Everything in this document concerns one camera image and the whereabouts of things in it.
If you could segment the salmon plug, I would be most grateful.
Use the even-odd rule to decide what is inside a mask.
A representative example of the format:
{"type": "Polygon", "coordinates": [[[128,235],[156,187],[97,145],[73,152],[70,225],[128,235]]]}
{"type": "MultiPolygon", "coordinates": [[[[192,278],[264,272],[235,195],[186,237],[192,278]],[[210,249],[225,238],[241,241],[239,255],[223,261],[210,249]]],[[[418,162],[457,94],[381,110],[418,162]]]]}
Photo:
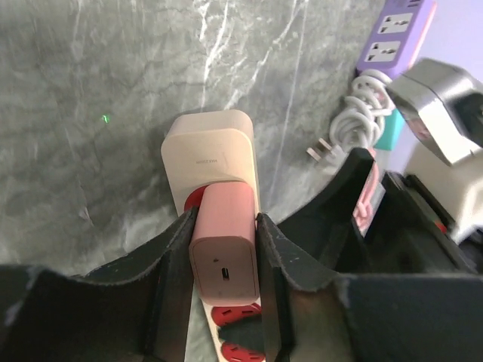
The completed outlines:
{"type": "Polygon", "coordinates": [[[252,188],[214,183],[202,196],[189,257],[202,301],[212,306],[250,305],[259,298],[252,188]]]}

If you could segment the teal power strip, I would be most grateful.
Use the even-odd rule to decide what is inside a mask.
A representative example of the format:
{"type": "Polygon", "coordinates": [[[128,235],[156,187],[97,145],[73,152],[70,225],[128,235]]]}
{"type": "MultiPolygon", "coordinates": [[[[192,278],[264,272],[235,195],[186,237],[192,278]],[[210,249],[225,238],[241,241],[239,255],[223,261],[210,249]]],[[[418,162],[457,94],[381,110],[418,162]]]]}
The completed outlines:
{"type": "Polygon", "coordinates": [[[401,113],[394,109],[392,114],[385,117],[385,127],[383,134],[375,144],[375,149],[392,151],[398,142],[401,130],[404,127],[405,120],[401,113]]]}

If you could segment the beige power strip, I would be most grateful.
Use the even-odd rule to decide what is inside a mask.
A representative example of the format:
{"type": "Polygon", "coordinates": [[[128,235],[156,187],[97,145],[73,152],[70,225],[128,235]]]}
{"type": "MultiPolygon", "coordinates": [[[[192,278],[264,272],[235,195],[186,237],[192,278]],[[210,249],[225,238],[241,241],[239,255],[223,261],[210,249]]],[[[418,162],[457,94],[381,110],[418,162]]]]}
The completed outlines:
{"type": "MultiPolygon", "coordinates": [[[[203,193],[211,184],[243,182],[253,190],[256,219],[260,197],[254,129],[252,120],[244,112],[226,110],[181,115],[162,143],[161,157],[178,214],[199,209],[203,193]]],[[[264,359],[263,354],[223,342],[218,336],[224,323],[260,313],[260,297],[242,306],[202,303],[218,361],[264,359]]]]}

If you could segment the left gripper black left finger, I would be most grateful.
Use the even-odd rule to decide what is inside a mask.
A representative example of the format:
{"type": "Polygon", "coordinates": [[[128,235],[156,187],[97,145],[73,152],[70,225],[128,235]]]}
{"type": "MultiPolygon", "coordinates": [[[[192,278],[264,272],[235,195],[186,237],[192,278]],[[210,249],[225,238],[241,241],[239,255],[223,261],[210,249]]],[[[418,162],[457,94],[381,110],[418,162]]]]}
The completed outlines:
{"type": "Polygon", "coordinates": [[[182,361],[197,212],[85,276],[1,268],[3,361],[182,361]]]}

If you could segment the purple power strip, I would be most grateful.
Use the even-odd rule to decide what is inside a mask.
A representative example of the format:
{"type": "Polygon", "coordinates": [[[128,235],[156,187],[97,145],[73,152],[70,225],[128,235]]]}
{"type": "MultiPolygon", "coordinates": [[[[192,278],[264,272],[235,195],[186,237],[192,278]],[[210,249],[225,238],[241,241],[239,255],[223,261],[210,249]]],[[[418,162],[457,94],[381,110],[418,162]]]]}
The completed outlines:
{"type": "Polygon", "coordinates": [[[435,15],[434,0],[387,0],[356,64],[397,78],[417,59],[435,15]]]}

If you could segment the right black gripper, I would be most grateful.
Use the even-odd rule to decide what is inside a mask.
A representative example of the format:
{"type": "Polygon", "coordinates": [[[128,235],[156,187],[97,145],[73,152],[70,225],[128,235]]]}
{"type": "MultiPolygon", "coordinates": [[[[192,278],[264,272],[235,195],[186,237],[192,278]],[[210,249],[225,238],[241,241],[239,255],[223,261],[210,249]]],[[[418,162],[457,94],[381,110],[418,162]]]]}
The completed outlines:
{"type": "Polygon", "coordinates": [[[329,269],[342,273],[477,273],[468,253],[450,238],[454,218],[418,176],[387,172],[384,195],[366,232],[351,208],[374,159],[353,149],[335,177],[278,228],[329,269]]]}

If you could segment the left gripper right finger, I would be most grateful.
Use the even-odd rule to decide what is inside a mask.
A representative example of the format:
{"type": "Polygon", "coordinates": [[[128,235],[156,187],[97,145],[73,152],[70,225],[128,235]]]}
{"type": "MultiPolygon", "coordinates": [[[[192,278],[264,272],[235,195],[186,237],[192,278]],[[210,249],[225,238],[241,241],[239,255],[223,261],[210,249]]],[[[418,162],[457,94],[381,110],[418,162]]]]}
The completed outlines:
{"type": "Polygon", "coordinates": [[[339,274],[257,218],[268,361],[480,361],[482,278],[339,274]]]}

